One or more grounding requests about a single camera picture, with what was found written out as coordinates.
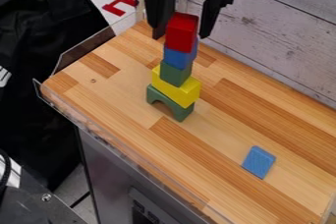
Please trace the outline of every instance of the black bag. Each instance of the black bag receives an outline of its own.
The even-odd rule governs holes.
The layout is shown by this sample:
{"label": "black bag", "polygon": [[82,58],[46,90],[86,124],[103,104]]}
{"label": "black bag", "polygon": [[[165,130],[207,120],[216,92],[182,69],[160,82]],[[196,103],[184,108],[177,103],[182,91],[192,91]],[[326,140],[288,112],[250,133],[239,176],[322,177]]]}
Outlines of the black bag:
{"label": "black bag", "polygon": [[49,189],[79,161],[75,130],[38,100],[32,79],[46,80],[61,53],[107,26],[90,0],[0,0],[0,66],[12,75],[0,86],[0,147]]}

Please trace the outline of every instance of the flat blue tile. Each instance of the flat blue tile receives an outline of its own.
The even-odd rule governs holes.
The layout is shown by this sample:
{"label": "flat blue tile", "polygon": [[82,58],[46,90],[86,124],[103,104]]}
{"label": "flat blue tile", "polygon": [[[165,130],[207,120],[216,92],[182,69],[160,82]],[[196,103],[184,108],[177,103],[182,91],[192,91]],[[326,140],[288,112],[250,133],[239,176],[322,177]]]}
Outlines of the flat blue tile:
{"label": "flat blue tile", "polygon": [[243,168],[256,175],[258,178],[264,179],[274,162],[274,155],[258,146],[253,146],[243,163]]}
{"label": "flat blue tile", "polygon": [[184,53],[169,49],[166,46],[164,47],[164,56],[163,61],[170,66],[179,69],[185,70],[193,62],[197,56],[198,51],[198,40],[194,44],[194,49],[191,53]]}

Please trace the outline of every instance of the green block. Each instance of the green block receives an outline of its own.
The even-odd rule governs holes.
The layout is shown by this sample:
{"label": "green block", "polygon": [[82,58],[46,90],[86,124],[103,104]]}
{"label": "green block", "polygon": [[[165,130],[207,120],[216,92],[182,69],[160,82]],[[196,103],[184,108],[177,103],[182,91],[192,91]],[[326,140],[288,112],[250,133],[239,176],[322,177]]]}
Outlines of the green block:
{"label": "green block", "polygon": [[192,74],[193,62],[186,69],[179,70],[170,66],[164,61],[161,62],[160,79],[176,87],[182,86],[186,79]]}
{"label": "green block", "polygon": [[155,101],[161,101],[168,106],[172,111],[175,120],[182,122],[194,111],[195,104],[193,103],[187,109],[181,107],[168,96],[161,93],[151,84],[147,87],[147,102],[153,104]]}

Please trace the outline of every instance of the stacked block tower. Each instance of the stacked block tower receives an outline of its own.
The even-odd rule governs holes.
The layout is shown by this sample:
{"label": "stacked block tower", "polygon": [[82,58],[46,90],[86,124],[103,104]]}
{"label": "stacked block tower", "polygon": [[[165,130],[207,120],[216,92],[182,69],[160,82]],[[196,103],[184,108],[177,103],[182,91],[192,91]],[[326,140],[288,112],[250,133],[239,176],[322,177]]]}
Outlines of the stacked block tower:
{"label": "stacked block tower", "polygon": [[198,17],[175,13],[166,29],[163,61],[152,70],[152,84],[147,87],[147,102],[161,101],[182,122],[195,108],[200,82],[191,77],[197,56]]}

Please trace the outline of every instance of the red block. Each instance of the red block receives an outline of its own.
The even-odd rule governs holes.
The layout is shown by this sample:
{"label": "red block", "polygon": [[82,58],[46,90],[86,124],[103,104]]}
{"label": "red block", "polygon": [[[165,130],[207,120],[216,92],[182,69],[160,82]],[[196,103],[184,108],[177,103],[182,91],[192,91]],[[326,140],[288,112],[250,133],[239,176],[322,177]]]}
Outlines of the red block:
{"label": "red block", "polygon": [[166,29],[166,47],[191,53],[197,37],[198,17],[176,12]]}

